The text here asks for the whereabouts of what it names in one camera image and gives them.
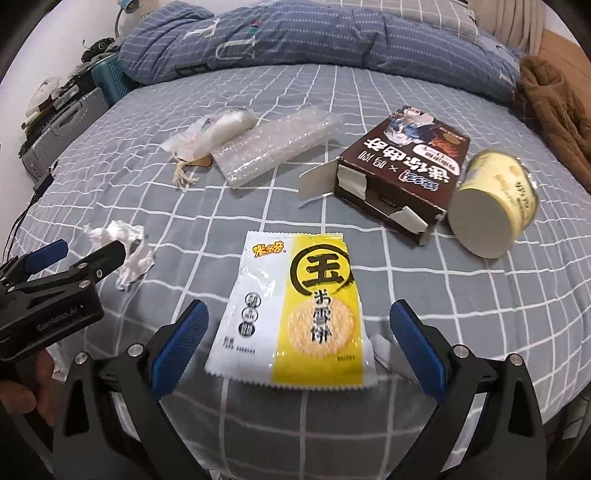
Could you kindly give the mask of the person's left hand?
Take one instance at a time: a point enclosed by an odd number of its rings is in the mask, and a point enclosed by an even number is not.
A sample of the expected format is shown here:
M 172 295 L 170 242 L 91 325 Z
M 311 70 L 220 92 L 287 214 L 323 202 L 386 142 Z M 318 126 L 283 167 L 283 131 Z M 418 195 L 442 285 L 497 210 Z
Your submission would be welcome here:
M 56 407 L 51 391 L 55 363 L 46 351 L 39 351 L 34 362 L 34 389 L 13 380 L 1 381 L 1 403 L 8 413 L 25 414 L 37 410 L 48 425 L 54 426 Z

